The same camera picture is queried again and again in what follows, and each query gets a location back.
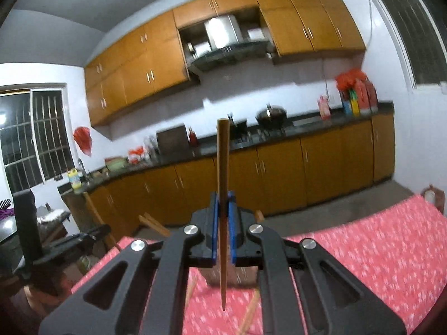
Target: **lower cabinet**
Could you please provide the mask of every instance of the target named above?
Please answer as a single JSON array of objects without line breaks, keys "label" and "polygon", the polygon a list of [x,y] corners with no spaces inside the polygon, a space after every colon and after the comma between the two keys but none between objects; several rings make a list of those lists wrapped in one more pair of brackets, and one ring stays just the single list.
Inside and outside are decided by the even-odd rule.
[{"label": "lower cabinet", "polygon": [[305,207],[305,170],[300,141],[262,146],[258,148],[258,157],[267,202],[263,214]]},{"label": "lower cabinet", "polygon": [[305,163],[307,204],[336,197],[344,192],[341,131],[327,131],[301,139]]},{"label": "lower cabinet", "polygon": [[395,137],[392,114],[372,117],[374,135],[374,181],[381,181],[394,173]]}]

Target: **white wall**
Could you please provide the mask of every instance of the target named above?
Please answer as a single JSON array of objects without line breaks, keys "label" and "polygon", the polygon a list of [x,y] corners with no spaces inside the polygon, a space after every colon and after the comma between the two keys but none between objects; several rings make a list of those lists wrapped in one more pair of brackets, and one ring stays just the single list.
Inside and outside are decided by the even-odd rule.
[{"label": "white wall", "polygon": [[[0,87],[14,86],[19,84],[39,84],[44,83],[47,86],[63,85],[65,86],[63,95],[65,125],[69,138],[70,149],[73,160],[77,165],[77,159],[80,157],[85,164],[86,170],[95,170],[104,166],[103,154],[107,151],[109,140],[100,135],[95,130],[91,130],[93,139],[92,157],[84,155],[72,140],[73,130],[78,126],[90,127],[89,113],[85,99],[84,70],[73,66],[58,66],[54,64],[35,64],[35,63],[12,63],[0,64]],[[0,197],[5,199],[12,198],[3,167],[1,158],[0,170]],[[45,184],[40,184],[33,188],[36,198],[36,205],[49,203],[52,208],[66,209],[62,201],[57,186],[68,182],[66,174],[61,181],[49,180]],[[68,231],[77,231],[74,221],[68,223]]]},{"label": "white wall", "polygon": [[396,47],[372,3],[372,39],[368,0],[343,0],[363,39],[370,45],[362,69],[379,99],[394,101],[396,128],[395,180],[420,192],[429,183],[447,192],[447,96],[415,95],[407,88]]}]

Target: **countertop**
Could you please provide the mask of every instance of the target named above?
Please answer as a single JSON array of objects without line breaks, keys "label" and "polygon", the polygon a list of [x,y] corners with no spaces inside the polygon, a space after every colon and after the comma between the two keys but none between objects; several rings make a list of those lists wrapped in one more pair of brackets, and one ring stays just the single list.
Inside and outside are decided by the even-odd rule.
[{"label": "countertop", "polygon": [[[286,127],[282,134],[274,134],[272,136],[266,136],[263,134],[253,133],[251,139],[246,142],[230,144],[230,151],[243,150],[250,147],[257,147],[260,145],[271,144],[274,142],[280,142],[287,139],[298,138],[314,134],[316,132],[329,130],[331,128],[342,127],[354,122],[366,121],[371,119],[376,114],[394,113],[394,106],[392,102],[380,102],[377,112],[371,112],[367,115],[361,116],[347,116],[343,113],[342,109],[335,109],[331,111],[331,118],[322,120],[318,112],[305,114],[289,118],[286,123]],[[249,127],[248,130],[253,132],[254,127]],[[202,143],[199,147],[191,150],[183,151],[177,154],[160,155],[157,160],[142,161],[135,165],[129,165],[123,169],[111,171],[108,176],[101,176],[99,178],[91,180],[89,183],[84,183],[79,189],[67,190],[61,193],[61,196],[68,193],[82,194],[83,192],[92,192],[98,186],[107,183],[116,178],[122,177],[127,174],[133,174],[139,171],[149,170],[152,168],[160,168],[163,166],[169,166],[178,164],[181,162],[188,162],[205,157],[213,157],[217,153],[216,135],[207,137],[205,140],[200,140]]]}]

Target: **range hood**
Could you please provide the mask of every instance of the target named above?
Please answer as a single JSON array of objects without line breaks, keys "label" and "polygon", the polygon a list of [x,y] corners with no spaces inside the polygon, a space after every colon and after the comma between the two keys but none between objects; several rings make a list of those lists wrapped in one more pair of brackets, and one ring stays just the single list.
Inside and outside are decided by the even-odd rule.
[{"label": "range hood", "polygon": [[213,18],[204,26],[207,41],[196,46],[187,44],[192,58],[188,69],[197,75],[247,58],[262,58],[271,50],[272,43],[260,27],[244,31],[244,38],[234,15]]}]

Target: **plastic bag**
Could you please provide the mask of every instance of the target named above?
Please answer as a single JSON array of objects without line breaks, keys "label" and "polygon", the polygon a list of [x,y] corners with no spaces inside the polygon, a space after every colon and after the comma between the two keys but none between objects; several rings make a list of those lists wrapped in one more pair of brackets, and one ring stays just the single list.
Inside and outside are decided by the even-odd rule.
[{"label": "plastic bag", "polygon": [[80,150],[87,156],[92,156],[92,138],[90,128],[78,127],[73,133],[73,138],[78,144]]}]

